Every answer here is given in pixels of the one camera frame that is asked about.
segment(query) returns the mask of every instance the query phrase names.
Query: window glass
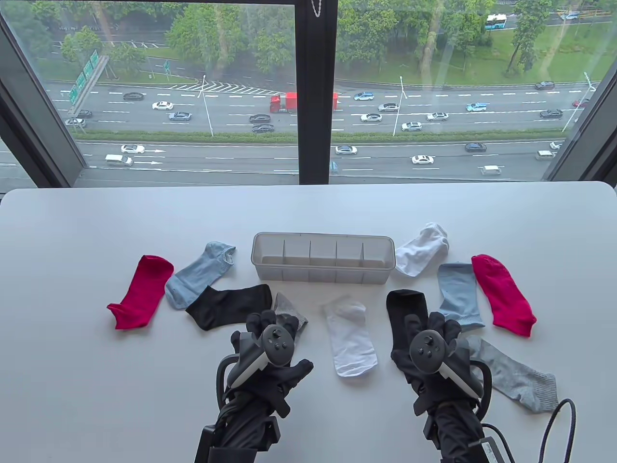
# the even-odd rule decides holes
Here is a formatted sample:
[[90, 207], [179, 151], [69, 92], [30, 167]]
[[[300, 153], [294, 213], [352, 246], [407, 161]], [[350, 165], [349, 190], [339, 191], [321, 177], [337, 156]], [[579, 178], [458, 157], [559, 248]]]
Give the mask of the window glass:
[[558, 4], [339, 0], [336, 175], [540, 180], [617, 51], [612, 3]]
[[15, 188], [36, 188], [36, 185], [0, 138], [0, 194]]
[[91, 168], [297, 179], [293, 6], [0, 0], [0, 12]]

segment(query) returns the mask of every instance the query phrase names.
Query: sock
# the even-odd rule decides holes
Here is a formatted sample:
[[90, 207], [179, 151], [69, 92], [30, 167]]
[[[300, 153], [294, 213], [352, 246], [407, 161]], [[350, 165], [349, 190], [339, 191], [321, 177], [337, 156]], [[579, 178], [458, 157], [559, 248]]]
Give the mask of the sock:
[[235, 250], [235, 246], [218, 241], [209, 242], [195, 262], [172, 276], [165, 285], [165, 294], [172, 307], [185, 310], [206, 286], [226, 274], [233, 265], [232, 254]]
[[489, 366], [496, 390], [534, 413], [552, 412], [557, 407], [554, 375], [537, 372], [512, 360], [480, 336], [469, 336], [467, 342], [471, 358]]
[[336, 373], [344, 378], [354, 377], [377, 365], [375, 348], [366, 330], [366, 308], [350, 296], [321, 308], [326, 314]]
[[456, 320], [465, 331], [482, 328], [478, 300], [476, 299], [476, 275], [471, 264], [454, 262], [441, 264], [437, 271], [439, 289], [444, 296], [439, 312], [446, 320]]
[[298, 321], [296, 333], [295, 335], [292, 335], [295, 336], [294, 342], [297, 345], [298, 339], [300, 338], [300, 333], [302, 333], [304, 326], [309, 322], [307, 318], [298, 312], [289, 299], [283, 296], [282, 293], [276, 294], [276, 299], [274, 301], [274, 312], [276, 313], [276, 323], [279, 325], [284, 326], [286, 317], [294, 317]]
[[427, 223], [417, 238], [396, 250], [396, 269], [417, 277], [437, 255], [446, 255], [450, 244], [448, 234], [437, 223]]
[[537, 319], [508, 269], [486, 254], [473, 256], [471, 264], [478, 283], [491, 304], [493, 324], [529, 338], [531, 327]]
[[241, 290], [217, 291], [211, 286], [190, 306], [186, 312], [204, 331], [224, 325], [246, 322], [249, 314], [260, 314], [272, 308], [272, 293], [268, 285], [257, 285]]
[[[405, 331], [405, 317], [415, 314], [420, 322], [428, 322], [428, 310], [424, 294], [413, 290], [390, 291], [386, 297], [386, 309], [392, 328], [392, 352], [390, 358], [403, 373], [413, 369], [413, 362], [409, 356], [409, 340]], [[405, 374], [408, 384], [413, 378]]]
[[150, 323], [172, 273], [173, 265], [162, 257], [141, 257], [122, 302], [107, 306], [116, 318], [117, 330], [143, 328]]

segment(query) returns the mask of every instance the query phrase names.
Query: red truck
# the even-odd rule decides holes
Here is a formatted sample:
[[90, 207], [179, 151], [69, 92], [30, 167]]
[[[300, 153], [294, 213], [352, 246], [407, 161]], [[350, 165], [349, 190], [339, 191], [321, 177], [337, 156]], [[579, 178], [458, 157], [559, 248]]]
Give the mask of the red truck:
[[[332, 109], [337, 109], [339, 95], [334, 93], [332, 97]], [[295, 112], [298, 110], [298, 94], [290, 91], [284, 95], [270, 97], [270, 112]]]

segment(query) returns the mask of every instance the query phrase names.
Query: red sock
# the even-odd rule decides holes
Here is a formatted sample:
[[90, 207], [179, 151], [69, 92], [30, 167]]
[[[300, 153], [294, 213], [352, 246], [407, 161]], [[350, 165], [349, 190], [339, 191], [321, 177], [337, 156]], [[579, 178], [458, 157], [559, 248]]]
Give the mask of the red sock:
[[162, 257], [142, 256], [122, 302], [107, 306], [116, 317], [116, 329], [132, 330], [148, 325], [172, 274], [173, 265]]
[[493, 311], [493, 324], [516, 335], [531, 336], [537, 322], [531, 306], [501, 262], [486, 254], [471, 258], [478, 284], [486, 294]]

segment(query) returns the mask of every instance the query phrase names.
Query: bus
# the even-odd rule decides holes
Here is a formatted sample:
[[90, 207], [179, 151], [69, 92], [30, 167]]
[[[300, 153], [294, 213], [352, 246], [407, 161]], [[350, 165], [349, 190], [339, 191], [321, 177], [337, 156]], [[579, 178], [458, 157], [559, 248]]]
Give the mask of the bus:
[[486, 29], [503, 29], [508, 17], [505, 14], [489, 14], [486, 19]]

